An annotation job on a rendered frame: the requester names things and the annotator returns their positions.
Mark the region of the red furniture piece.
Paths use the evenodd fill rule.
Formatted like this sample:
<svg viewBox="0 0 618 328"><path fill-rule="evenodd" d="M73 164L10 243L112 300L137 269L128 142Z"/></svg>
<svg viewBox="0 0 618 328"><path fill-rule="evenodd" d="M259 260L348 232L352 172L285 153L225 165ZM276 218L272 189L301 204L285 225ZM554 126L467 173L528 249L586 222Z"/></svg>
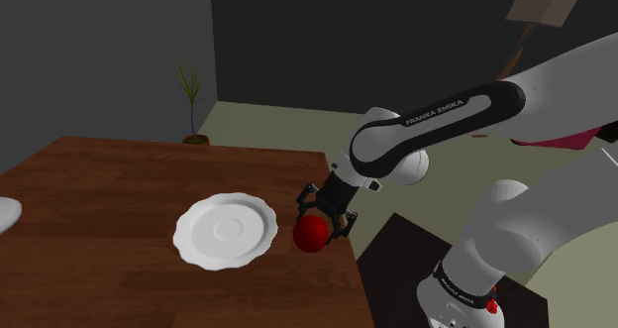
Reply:
<svg viewBox="0 0 618 328"><path fill-rule="evenodd" d="M512 140L512 143L518 146L583 150L591 142L591 140L596 136L599 130L600 130L600 127L597 127L597 128L590 129L590 130L577 133L571 136L542 141L542 142L527 143L527 142Z"/></svg>

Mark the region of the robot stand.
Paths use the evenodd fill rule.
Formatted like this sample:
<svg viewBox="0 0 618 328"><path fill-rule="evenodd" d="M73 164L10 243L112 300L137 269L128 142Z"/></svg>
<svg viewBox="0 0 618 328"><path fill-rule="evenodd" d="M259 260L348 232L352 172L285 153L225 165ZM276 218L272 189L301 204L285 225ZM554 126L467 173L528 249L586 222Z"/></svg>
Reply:
<svg viewBox="0 0 618 328"><path fill-rule="evenodd" d="M430 328L416 289L451 245L394 213L357 260L375 328ZM497 302L505 328L550 328L548 301L503 277Z"/></svg>

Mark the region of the red ball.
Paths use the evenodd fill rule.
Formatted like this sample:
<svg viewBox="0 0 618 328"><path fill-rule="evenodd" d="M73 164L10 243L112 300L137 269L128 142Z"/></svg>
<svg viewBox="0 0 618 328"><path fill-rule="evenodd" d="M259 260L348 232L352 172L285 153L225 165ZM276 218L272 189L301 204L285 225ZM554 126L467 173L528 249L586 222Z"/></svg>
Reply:
<svg viewBox="0 0 618 328"><path fill-rule="evenodd" d="M305 253L317 253L326 246L329 230L322 218L307 215L296 222L292 235L298 249Z"/></svg>

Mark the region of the potted green plant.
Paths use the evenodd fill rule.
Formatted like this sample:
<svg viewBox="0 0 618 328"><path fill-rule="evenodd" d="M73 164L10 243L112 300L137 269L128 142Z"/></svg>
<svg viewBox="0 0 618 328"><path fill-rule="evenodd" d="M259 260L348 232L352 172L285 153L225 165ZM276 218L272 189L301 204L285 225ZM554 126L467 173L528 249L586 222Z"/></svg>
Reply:
<svg viewBox="0 0 618 328"><path fill-rule="evenodd" d="M197 97L201 89L203 79L198 75L198 70L193 66L186 66L180 60L175 66L177 80L174 84L180 87L187 96L189 102L189 120L191 133L182 139L183 144L206 146L210 144L210 139L206 135L201 135L195 126L195 108L200 102Z"/></svg>

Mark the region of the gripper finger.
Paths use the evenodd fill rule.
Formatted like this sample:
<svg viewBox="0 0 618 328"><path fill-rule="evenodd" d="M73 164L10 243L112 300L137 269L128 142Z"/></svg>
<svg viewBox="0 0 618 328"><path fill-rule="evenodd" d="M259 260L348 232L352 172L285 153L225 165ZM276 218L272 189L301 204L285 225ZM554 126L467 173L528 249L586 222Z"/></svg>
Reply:
<svg viewBox="0 0 618 328"><path fill-rule="evenodd" d="M311 208L316 208L318 206L318 202L316 200L307 201L306 198L310 193L315 193L318 191L317 186L314 183L308 183L300 194L296 198L296 203L298 204L298 216L296 220L299 221L302 217L305 216L306 211Z"/></svg>
<svg viewBox="0 0 618 328"><path fill-rule="evenodd" d="M354 211L346 210L344 213L335 212L330 217L333 225L333 231L329 235L326 245L329 245L332 240L340 237L347 238L358 219L358 214Z"/></svg>

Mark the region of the brown wooden table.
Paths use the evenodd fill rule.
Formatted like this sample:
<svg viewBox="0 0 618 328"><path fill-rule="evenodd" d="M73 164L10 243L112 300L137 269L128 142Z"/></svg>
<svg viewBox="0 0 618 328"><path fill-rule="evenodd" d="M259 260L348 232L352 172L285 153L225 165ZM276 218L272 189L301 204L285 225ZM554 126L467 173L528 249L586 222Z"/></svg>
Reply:
<svg viewBox="0 0 618 328"><path fill-rule="evenodd" d="M351 243L306 254L296 196L323 154L62 137L0 174L19 221L0 234L0 328L374 328ZM276 213L270 249L207 272L172 244L177 218L222 192Z"/></svg>

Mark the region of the floor lamp with tan shade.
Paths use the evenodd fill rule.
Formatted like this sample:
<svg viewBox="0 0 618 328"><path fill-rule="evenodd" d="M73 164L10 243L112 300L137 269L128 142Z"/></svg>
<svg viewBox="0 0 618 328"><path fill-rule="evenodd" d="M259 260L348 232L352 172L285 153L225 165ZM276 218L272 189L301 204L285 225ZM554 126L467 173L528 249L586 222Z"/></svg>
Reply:
<svg viewBox="0 0 618 328"><path fill-rule="evenodd" d="M522 87L527 97L523 111L502 124L502 130L514 132L515 126L529 120L533 125L546 128L538 134L530 131L513 137L521 142L534 143L571 136L597 128L582 117L577 107L576 92L583 89L579 83L589 77L586 64L590 61L589 48L579 47L535 67L512 75L525 42L537 25L561 26L577 0L514 0L507 14L510 21L527 25L514 56L498 75L500 80L513 81Z"/></svg>

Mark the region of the white scalloped plate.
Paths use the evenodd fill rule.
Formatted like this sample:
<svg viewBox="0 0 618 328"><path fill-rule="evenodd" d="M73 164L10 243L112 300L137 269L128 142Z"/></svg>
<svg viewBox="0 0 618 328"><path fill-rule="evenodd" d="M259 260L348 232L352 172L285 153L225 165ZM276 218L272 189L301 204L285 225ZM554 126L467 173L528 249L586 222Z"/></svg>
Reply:
<svg viewBox="0 0 618 328"><path fill-rule="evenodd" d="M245 267L264 255L277 232L276 213L263 199L218 193L179 216L172 244L186 263L217 272Z"/></svg>

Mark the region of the white rounded object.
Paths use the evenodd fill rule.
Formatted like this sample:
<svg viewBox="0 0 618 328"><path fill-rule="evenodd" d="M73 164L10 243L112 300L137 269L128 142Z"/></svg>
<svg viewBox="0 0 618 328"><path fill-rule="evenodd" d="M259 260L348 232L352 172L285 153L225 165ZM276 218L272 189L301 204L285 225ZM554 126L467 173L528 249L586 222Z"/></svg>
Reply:
<svg viewBox="0 0 618 328"><path fill-rule="evenodd" d="M0 197L0 234L8 231L20 219L22 204L10 197Z"/></svg>

